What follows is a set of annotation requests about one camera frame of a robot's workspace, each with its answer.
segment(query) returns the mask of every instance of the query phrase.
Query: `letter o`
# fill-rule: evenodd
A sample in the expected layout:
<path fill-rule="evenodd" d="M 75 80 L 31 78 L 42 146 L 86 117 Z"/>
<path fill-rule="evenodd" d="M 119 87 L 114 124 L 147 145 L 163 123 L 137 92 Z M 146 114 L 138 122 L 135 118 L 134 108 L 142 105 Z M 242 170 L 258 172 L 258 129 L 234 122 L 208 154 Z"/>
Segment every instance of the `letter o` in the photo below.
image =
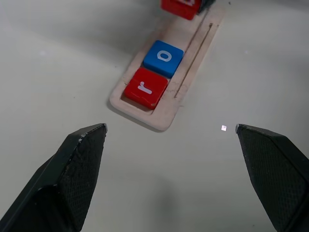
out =
<path fill-rule="evenodd" d="M 172 59 L 172 54 L 167 51 L 159 51 L 157 55 L 158 59 L 163 60 L 165 62 L 169 62 Z"/>

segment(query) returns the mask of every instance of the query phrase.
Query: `white table surface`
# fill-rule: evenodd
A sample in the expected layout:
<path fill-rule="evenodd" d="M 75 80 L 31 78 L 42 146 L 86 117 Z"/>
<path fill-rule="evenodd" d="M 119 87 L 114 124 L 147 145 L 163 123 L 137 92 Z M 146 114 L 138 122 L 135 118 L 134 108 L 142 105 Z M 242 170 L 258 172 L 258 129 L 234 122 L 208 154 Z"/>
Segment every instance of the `white table surface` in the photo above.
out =
<path fill-rule="evenodd" d="M 309 155 L 309 2 L 220 2 L 224 22 L 158 133 L 107 103 L 167 15 L 158 0 L 0 0 L 0 217 L 69 133 L 107 123 L 84 232 L 274 232 L 235 125 Z"/>

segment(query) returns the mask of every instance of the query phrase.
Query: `blue letter block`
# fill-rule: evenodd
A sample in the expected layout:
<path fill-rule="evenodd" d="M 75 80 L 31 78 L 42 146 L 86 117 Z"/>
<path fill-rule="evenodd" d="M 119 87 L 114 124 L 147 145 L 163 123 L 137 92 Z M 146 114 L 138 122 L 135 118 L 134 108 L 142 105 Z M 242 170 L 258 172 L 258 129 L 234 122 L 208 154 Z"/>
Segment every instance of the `blue letter block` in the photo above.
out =
<path fill-rule="evenodd" d="M 183 58 L 184 52 L 172 45 L 157 40 L 145 56 L 145 68 L 172 78 Z"/>

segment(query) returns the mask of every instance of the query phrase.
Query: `wooden tray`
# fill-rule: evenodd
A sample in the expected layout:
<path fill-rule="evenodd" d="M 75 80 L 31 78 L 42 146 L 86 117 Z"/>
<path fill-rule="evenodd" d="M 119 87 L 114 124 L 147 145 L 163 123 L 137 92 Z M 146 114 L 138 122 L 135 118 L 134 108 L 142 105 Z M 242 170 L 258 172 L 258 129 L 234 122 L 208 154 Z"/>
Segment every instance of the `wooden tray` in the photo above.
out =
<path fill-rule="evenodd" d="M 163 22 L 161 29 L 156 30 L 137 53 L 112 92 L 110 96 L 112 106 L 155 129 L 166 131 L 197 73 L 224 17 L 224 12 L 223 8 L 215 3 L 208 11 L 196 16 L 192 21 L 175 17 Z M 156 40 L 175 46 L 185 51 L 185 54 L 157 107 L 149 110 L 126 98 L 123 92 Z"/>

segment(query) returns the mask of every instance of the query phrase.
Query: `red block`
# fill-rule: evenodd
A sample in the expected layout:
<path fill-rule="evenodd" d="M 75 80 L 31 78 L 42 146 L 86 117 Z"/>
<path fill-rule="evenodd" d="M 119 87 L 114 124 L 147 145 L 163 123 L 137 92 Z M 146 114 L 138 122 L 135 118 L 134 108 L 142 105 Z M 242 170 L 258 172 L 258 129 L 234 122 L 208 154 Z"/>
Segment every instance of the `red block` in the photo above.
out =
<path fill-rule="evenodd" d="M 172 14 L 192 20 L 197 14 L 201 0 L 161 0 L 161 8 Z"/>
<path fill-rule="evenodd" d="M 154 110 L 167 86 L 166 78 L 145 68 L 139 68 L 125 88 L 124 95 L 148 109 Z"/>

